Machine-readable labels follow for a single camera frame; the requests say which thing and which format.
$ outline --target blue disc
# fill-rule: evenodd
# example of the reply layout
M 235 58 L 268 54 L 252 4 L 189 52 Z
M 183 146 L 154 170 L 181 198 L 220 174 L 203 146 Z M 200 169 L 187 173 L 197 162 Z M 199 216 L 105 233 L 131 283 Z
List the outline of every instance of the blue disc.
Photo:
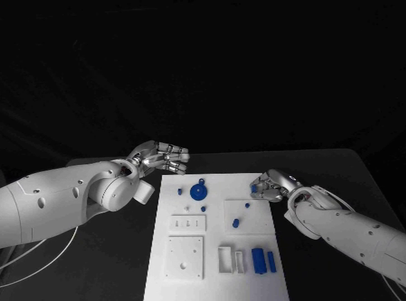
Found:
M 192 186 L 192 198 L 200 201 L 207 196 L 207 188 L 205 187 L 205 180 L 200 179 L 199 184 Z

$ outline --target white cable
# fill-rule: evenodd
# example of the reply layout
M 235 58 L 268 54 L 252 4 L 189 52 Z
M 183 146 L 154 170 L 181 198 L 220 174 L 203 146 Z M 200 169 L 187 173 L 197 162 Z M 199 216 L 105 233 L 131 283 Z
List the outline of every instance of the white cable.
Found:
M 71 238 L 71 240 L 69 240 L 69 243 L 66 244 L 65 249 L 60 251 L 60 253 L 59 253 L 58 256 L 55 257 L 53 261 L 59 258 L 59 256 L 63 254 L 66 248 L 69 247 L 69 244 L 72 243 L 73 238 L 75 238 L 75 235 L 76 235 L 76 231 L 78 231 L 78 227 L 75 228 L 73 236 L 72 236 L 72 238 Z M 53 261 L 50 261 L 49 264 L 46 264 L 46 266 L 43 266 L 42 269 L 39 269 L 39 270 L 37 270 L 35 273 L 32 273 L 29 276 L 26 276 L 24 278 L 19 279 L 17 281 L 14 281 L 14 282 L 11 282 L 11 283 L 7 283 L 6 285 L 1 285 L 0 288 L 1 288 L 1 287 L 7 287 L 9 285 L 11 285 L 11 284 L 20 282 L 22 280 L 27 279 L 29 277 L 32 277 L 36 273 L 39 273 L 40 271 L 43 271 L 43 270 L 52 265 Z
M 400 290 L 403 291 L 403 293 L 406 294 L 406 289 L 405 289 L 405 287 L 403 287 L 399 283 L 396 283 L 396 284 L 398 284 Z
M 325 189 L 323 189 L 320 186 L 317 186 L 315 185 L 315 187 L 317 188 L 320 188 L 323 191 L 325 191 L 330 195 L 331 195 L 331 197 L 349 208 L 349 210 L 350 211 L 353 211 L 353 212 L 356 212 L 354 211 L 354 209 L 353 209 L 353 207 L 328 191 L 328 190 L 325 190 Z M 395 297 L 398 298 L 398 300 L 399 301 L 402 301 L 402 299 L 399 298 L 399 296 L 398 296 L 398 294 L 395 293 L 395 290 L 393 290 L 393 288 L 390 287 L 390 284 L 387 283 L 387 281 L 386 281 L 386 277 L 380 274 L 380 276 L 382 276 L 382 278 L 383 278 L 383 280 L 385 280 L 385 282 L 386 282 L 386 285 L 387 285 L 387 287 L 389 287 L 389 289 L 390 289 L 390 291 L 393 292 L 393 295 L 395 295 Z M 399 283 L 396 283 L 398 284 L 398 286 L 399 286 L 399 288 L 402 289 L 402 291 L 405 292 L 405 294 L 406 294 L 406 291 L 405 291 L 405 289 L 402 288 L 402 286 L 399 285 Z
M 24 255 L 27 255 L 36 248 L 37 246 L 45 242 L 46 240 L 42 240 L 29 251 L 26 251 L 17 258 L 14 258 L 10 262 L 7 262 L 1 267 L 0 270 L 7 267 L 13 262 L 16 262 Z

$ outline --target dark gray table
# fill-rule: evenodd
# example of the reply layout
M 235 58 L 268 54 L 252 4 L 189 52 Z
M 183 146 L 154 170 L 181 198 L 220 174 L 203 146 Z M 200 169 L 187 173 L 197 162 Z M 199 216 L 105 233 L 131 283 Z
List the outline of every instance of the dark gray table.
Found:
M 109 159 L 75 159 L 68 165 Z M 349 149 L 196 154 L 187 166 L 189 174 L 264 172 L 275 167 L 403 230 L 362 159 Z M 144 179 L 156 187 L 148 203 L 131 201 L 120 211 L 82 225 L 59 260 L 9 287 L 1 300 L 143 300 L 163 174 L 168 173 L 154 172 Z M 271 211 L 291 300 L 396 300 L 380 275 L 294 228 L 284 219 L 285 203 L 271 204 Z M 50 238 L 17 262 L 10 281 L 55 258 L 71 235 L 72 231 Z

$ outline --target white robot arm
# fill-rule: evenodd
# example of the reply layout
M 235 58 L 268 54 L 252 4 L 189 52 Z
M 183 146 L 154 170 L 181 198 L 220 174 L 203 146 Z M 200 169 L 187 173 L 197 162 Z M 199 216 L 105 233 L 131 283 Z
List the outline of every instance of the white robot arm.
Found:
M 154 188 L 141 177 L 154 168 L 186 173 L 189 150 L 148 141 L 127 159 L 37 172 L 0 188 L 0 248 L 59 235 L 134 198 L 145 204 Z
M 304 187 L 275 169 L 251 183 L 252 197 L 288 199 L 287 220 L 301 233 L 406 287 L 406 234 L 364 215 L 344 210 L 343 200 L 321 187 Z

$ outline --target black backdrop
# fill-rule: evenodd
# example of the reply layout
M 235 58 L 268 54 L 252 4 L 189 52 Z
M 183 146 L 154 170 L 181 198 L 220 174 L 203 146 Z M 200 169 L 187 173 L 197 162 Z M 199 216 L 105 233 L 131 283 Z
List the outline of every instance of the black backdrop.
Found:
M 7 180 L 150 139 L 350 148 L 406 226 L 406 4 L 0 7 Z

